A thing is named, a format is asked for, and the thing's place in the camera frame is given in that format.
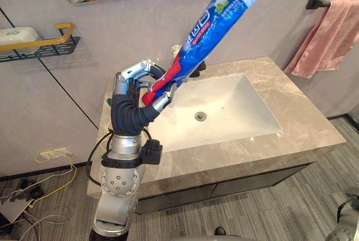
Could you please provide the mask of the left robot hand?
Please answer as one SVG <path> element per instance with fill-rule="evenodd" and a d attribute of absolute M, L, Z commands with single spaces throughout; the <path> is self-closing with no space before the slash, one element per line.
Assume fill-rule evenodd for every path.
<path fill-rule="evenodd" d="M 117 136 L 137 136 L 153 122 L 160 112 L 172 102 L 177 84 L 173 82 L 164 93 L 144 107 L 139 106 L 140 78 L 151 76 L 155 80 L 164 74 L 164 69 L 149 59 L 137 63 L 116 73 L 113 81 L 111 122 Z"/>

